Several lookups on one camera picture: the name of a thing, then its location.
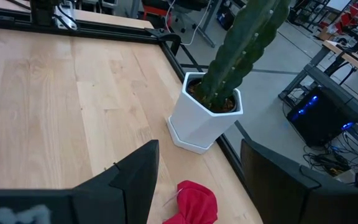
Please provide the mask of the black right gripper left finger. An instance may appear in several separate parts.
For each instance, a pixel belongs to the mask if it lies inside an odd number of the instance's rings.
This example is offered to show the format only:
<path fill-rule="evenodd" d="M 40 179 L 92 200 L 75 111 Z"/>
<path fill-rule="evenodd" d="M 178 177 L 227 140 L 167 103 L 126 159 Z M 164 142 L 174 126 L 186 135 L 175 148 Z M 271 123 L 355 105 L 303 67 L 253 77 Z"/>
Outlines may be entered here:
<path fill-rule="evenodd" d="M 159 142 L 150 140 L 74 188 L 77 224 L 146 224 L 155 192 Z"/>

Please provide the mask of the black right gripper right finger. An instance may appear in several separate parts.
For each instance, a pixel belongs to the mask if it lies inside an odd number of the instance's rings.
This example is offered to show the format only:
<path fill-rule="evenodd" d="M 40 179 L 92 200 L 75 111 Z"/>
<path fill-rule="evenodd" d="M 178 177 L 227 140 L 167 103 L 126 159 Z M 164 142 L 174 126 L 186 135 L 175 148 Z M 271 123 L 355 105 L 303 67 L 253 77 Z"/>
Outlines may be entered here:
<path fill-rule="evenodd" d="M 252 140 L 241 142 L 246 188 L 264 224 L 328 224 L 311 193 L 325 176 Z"/>

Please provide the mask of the red cloth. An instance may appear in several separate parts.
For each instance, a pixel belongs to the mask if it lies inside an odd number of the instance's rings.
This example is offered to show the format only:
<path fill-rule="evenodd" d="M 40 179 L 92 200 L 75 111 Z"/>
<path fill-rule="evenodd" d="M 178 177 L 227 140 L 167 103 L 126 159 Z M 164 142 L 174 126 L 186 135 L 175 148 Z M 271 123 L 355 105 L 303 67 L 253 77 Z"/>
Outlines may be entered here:
<path fill-rule="evenodd" d="M 214 224 L 218 220 L 215 194 L 207 187 L 190 180 L 177 185 L 178 213 L 162 224 Z"/>

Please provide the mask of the black computer with blue lights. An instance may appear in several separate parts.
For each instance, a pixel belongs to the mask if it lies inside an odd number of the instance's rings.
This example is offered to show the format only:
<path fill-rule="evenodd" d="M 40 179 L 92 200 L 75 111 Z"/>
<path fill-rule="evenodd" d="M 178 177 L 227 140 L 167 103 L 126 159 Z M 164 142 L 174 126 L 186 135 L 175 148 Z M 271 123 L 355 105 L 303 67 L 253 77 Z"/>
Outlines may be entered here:
<path fill-rule="evenodd" d="M 326 87 L 312 89 L 287 120 L 309 147 L 322 147 L 358 122 L 358 114 Z"/>

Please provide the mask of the white hexagonal plant pot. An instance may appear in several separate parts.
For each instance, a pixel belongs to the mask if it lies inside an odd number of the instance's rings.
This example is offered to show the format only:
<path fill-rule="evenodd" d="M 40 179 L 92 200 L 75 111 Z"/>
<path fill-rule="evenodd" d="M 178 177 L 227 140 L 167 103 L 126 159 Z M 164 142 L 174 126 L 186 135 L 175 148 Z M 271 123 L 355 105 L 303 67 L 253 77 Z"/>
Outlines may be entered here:
<path fill-rule="evenodd" d="M 196 101 L 188 87 L 204 76 L 203 72 L 187 72 L 173 113 L 167 119 L 173 143 L 197 154 L 205 153 L 243 112 L 241 92 L 233 91 L 234 108 L 227 113 L 213 113 Z"/>

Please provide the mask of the green cactus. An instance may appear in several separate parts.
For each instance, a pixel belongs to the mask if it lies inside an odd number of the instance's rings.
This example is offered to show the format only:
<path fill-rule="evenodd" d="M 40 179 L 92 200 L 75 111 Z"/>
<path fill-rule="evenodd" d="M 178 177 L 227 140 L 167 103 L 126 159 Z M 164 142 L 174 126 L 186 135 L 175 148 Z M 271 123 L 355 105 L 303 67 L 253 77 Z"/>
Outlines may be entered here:
<path fill-rule="evenodd" d="M 285 22 L 291 0 L 248 0 L 227 31 L 215 59 L 195 89 L 204 107 L 221 112 L 226 100 L 263 56 Z"/>

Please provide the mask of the wooden desk top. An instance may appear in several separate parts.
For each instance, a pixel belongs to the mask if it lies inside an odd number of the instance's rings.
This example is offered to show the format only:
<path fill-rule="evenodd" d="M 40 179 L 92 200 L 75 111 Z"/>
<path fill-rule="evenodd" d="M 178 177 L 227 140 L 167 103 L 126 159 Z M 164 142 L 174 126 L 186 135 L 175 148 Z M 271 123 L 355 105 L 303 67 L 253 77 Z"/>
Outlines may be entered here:
<path fill-rule="evenodd" d="M 334 52 L 337 55 L 337 58 L 344 59 L 349 62 L 351 65 L 355 66 L 358 69 L 358 55 L 355 53 L 347 53 L 342 47 L 337 43 L 330 40 L 325 40 L 323 46 L 327 47 L 330 51 Z"/>

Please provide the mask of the red equipment piece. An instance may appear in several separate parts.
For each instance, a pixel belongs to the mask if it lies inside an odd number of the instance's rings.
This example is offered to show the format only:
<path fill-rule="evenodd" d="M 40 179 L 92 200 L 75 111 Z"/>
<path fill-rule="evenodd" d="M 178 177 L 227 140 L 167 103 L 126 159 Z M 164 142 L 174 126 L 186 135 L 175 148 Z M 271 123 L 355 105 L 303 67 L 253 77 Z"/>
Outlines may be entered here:
<path fill-rule="evenodd" d="M 165 17 L 168 12 L 167 10 L 159 9 L 148 5 L 143 5 L 143 8 L 144 8 L 143 20 L 146 20 L 148 14 L 154 14 L 154 15 Z"/>

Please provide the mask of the gray desk foot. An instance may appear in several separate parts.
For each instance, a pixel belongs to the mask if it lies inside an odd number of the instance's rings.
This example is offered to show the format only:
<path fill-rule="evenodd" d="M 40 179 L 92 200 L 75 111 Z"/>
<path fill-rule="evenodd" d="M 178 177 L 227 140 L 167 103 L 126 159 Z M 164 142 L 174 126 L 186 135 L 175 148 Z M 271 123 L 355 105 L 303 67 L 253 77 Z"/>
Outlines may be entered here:
<path fill-rule="evenodd" d="M 207 34 L 207 29 L 209 26 L 209 23 L 212 21 L 213 18 L 216 17 L 216 14 L 218 12 L 218 9 L 221 5 L 223 0 L 212 0 L 212 5 L 208 11 L 208 14 L 206 16 L 206 19 L 202 23 L 202 27 L 197 29 L 197 33 L 199 33 L 200 36 L 206 41 L 206 43 L 212 47 L 215 48 L 216 44 L 213 42 L 213 40 L 209 37 Z"/>

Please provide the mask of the black office chair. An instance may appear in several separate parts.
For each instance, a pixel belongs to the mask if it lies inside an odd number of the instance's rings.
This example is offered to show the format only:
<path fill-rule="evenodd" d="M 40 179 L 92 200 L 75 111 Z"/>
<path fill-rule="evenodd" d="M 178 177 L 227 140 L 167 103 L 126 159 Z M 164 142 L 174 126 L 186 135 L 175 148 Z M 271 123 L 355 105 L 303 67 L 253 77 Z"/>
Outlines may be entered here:
<path fill-rule="evenodd" d="M 196 29 L 198 26 L 195 21 L 191 20 L 188 14 L 193 11 L 201 11 L 202 9 L 206 9 L 207 12 L 211 2 L 212 0 L 141 0 L 142 7 L 143 5 L 148 5 L 167 10 L 167 15 L 165 17 L 160 17 L 167 20 L 168 27 L 171 26 L 173 19 L 175 22 L 180 21 L 182 23 L 182 28 L 180 29 L 181 33 L 186 32 L 185 20 L 192 22 L 191 27 L 193 29 Z"/>

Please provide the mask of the dark desk frame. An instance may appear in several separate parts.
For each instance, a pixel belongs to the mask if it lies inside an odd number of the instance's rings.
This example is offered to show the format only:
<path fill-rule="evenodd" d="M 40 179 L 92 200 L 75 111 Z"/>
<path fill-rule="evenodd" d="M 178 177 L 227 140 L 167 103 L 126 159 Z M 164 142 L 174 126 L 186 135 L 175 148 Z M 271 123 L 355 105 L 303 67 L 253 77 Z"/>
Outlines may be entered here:
<path fill-rule="evenodd" d="M 301 83 L 302 80 L 307 76 L 310 76 L 317 84 L 328 87 L 335 92 L 342 101 L 347 103 L 347 105 L 358 114 L 358 100 L 317 67 L 329 51 L 330 50 L 327 47 L 323 46 L 311 61 L 303 67 L 302 71 L 292 80 L 292 82 L 278 95 L 278 97 L 291 106 L 288 95 Z"/>

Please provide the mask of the black aluminium table frame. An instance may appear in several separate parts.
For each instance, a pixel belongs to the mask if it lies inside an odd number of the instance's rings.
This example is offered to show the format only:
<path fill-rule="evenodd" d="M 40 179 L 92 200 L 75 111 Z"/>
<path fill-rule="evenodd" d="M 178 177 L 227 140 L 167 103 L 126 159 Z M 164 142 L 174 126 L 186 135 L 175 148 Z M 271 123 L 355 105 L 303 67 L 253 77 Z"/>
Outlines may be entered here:
<path fill-rule="evenodd" d="M 173 34 L 78 21 L 38 26 L 0 8 L 0 187 L 71 187 L 158 139 L 157 189 L 193 180 L 244 190 L 224 136 L 198 155 L 176 147 L 167 118 L 184 73 Z"/>

